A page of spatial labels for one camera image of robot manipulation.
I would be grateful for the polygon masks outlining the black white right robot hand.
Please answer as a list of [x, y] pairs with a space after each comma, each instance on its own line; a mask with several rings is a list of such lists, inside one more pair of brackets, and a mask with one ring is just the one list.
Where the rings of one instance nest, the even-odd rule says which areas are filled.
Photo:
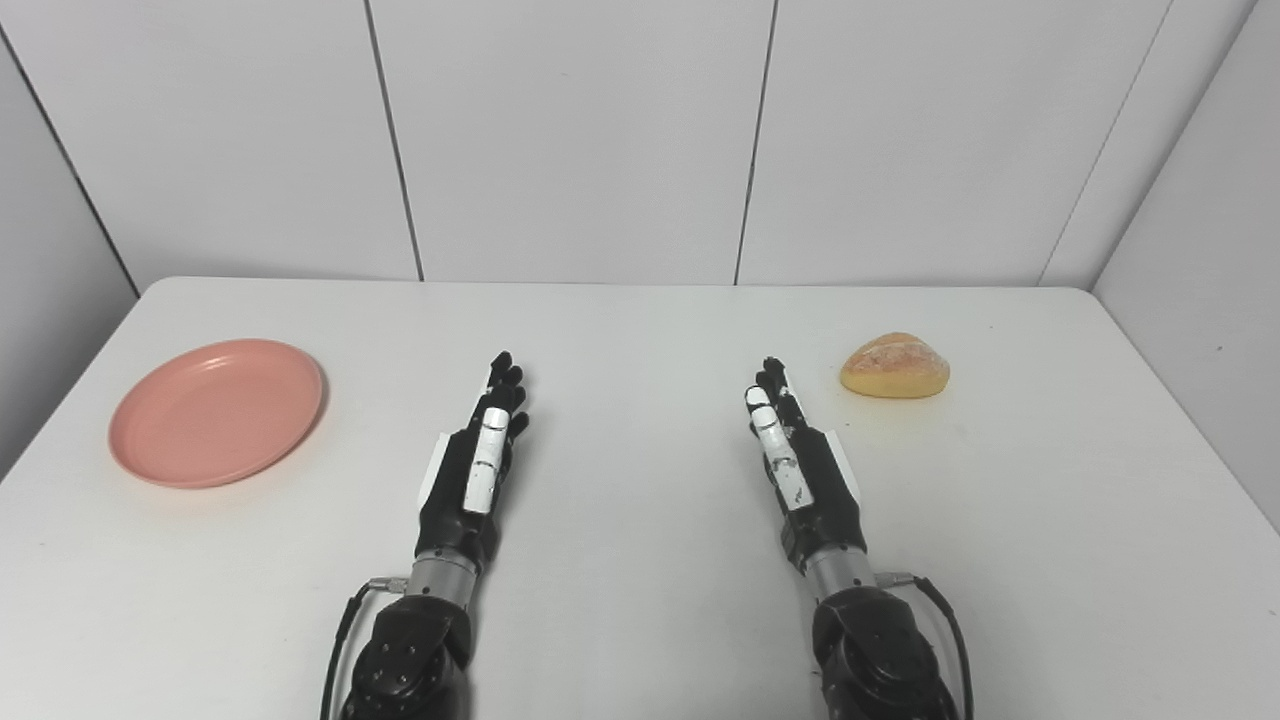
[[809, 423], [785, 364], [765, 357], [744, 395], [750, 429], [783, 518], [787, 560], [806, 573], [826, 551], [865, 553], [861, 507], [829, 436]]

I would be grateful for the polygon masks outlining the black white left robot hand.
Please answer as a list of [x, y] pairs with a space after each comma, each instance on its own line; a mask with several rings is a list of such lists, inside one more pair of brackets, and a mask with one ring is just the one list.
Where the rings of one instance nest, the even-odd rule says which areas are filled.
[[524, 369], [511, 352], [499, 352], [468, 420], [443, 434], [433, 450], [416, 555], [456, 553], [477, 571], [492, 564], [500, 541], [497, 509], [515, 441], [530, 424], [522, 410], [526, 398]]

